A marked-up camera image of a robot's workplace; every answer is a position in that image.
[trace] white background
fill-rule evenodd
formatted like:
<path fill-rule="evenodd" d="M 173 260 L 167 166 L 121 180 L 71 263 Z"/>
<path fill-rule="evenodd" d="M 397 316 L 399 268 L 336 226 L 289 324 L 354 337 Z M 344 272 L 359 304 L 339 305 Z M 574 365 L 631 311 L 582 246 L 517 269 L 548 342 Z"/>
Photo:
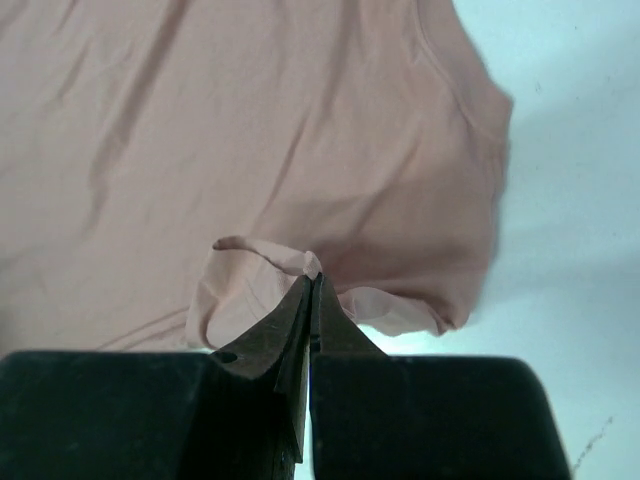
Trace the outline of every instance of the white background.
<path fill-rule="evenodd" d="M 640 1 L 456 7 L 515 99 L 498 257 L 460 332 L 366 332 L 389 353 L 524 359 L 547 389 L 576 479 L 638 479 Z M 307 435 L 296 478 L 311 478 L 310 446 Z"/>

